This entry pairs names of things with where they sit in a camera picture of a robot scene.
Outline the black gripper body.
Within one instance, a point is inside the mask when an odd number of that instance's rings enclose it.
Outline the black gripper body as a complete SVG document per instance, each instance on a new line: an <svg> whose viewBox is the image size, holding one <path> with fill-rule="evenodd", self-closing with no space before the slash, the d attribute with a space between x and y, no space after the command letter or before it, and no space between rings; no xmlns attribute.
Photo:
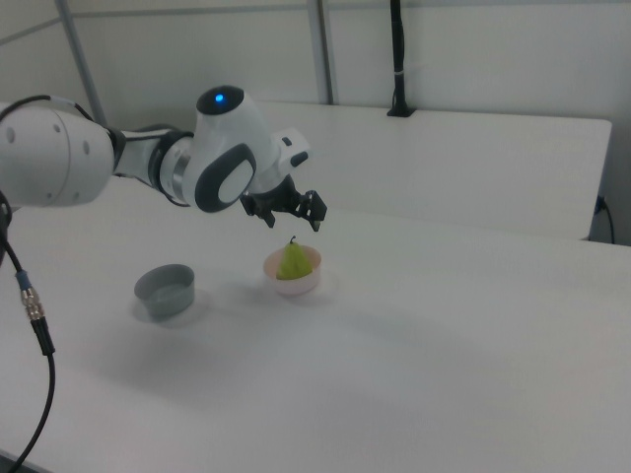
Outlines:
<svg viewBox="0 0 631 473"><path fill-rule="evenodd" d="M293 178L285 177L273 189L253 196L267 203L272 212L293 213L298 209L300 195Z"/></svg>

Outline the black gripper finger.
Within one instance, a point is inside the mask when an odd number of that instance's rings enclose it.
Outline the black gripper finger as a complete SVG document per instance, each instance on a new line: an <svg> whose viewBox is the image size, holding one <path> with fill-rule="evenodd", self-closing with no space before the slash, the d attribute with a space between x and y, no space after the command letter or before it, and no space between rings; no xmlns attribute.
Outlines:
<svg viewBox="0 0 631 473"><path fill-rule="evenodd" d="M298 215L306 220L314 232L318 232L324 221L327 206L315 190L299 196Z"/></svg>
<svg viewBox="0 0 631 473"><path fill-rule="evenodd" d="M255 198L249 193L243 194L240 198L240 202L248 216L258 218L270 229L274 228L275 217L267 203Z"/></svg>

